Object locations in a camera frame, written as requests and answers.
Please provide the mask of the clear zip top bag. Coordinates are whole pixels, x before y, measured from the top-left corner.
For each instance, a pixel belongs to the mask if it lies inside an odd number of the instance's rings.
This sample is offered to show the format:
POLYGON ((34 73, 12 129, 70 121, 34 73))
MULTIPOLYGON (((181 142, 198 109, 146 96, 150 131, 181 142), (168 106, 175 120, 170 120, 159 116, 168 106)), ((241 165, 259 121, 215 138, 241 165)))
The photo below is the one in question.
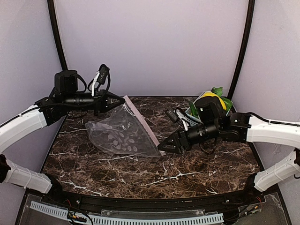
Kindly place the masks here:
POLYGON ((106 154, 161 157, 159 141, 128 96, 109 118, 85 124, 91 143, 106 154))

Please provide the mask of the yellow toy banana bunch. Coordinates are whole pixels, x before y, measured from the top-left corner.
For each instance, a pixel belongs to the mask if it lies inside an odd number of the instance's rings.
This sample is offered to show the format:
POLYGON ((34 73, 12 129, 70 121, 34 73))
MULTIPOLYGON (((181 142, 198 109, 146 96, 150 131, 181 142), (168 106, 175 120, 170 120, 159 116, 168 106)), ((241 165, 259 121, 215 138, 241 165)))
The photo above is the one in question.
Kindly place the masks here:
POLYGON ((217 94, 213 93, 212 91, 206 91, 206 92, 204 92, 201 95, 201 98, 208 98, 208 97, 212 97, 212 98, 216 97, 219 100, 219 102, 221 103, 222 108, 225 111, 227 110, 227 106, 226 106, 224 100, 220 96, 218 96, 217 94))

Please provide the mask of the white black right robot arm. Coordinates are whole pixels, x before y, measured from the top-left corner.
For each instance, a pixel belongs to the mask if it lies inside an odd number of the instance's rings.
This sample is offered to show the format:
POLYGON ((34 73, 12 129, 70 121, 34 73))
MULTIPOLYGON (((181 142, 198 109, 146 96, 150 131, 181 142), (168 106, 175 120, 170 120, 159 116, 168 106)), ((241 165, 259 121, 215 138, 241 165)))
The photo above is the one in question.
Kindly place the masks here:
POLYGON ((200 97, 195 108, 200 123, 187 129, 178 129, 158 145, 161 151, 181 154, 193 145, 210 139, 221 138, 238 143, 274 143, 291 146, 294 150, 270 168, 254 173, 247 179, 244 190, 256 194, 299 173, 300 171, 300 124, 273 121, 253 112, 235 112, 227 115, 217 95, 200 97))

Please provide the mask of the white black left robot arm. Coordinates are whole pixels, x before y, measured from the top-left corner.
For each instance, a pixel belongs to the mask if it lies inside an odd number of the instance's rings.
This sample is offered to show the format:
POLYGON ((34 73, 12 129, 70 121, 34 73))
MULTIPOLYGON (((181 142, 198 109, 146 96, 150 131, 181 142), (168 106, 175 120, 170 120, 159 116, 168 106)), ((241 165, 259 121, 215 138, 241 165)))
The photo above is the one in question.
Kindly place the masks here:
POLYGON ((56 123, 71 111, 93 111, 98 115, 123 104, 124 98, 109 92, 110 84, 110 69, 104 64, 90 83, 86 83, 76 70, 57 73, 49 96, 1 124, 1 183, 10 183, 43 194, 61 191, 61 184, 53 176, 13 163, 5 157, 4 151, 27 135, 56 123))

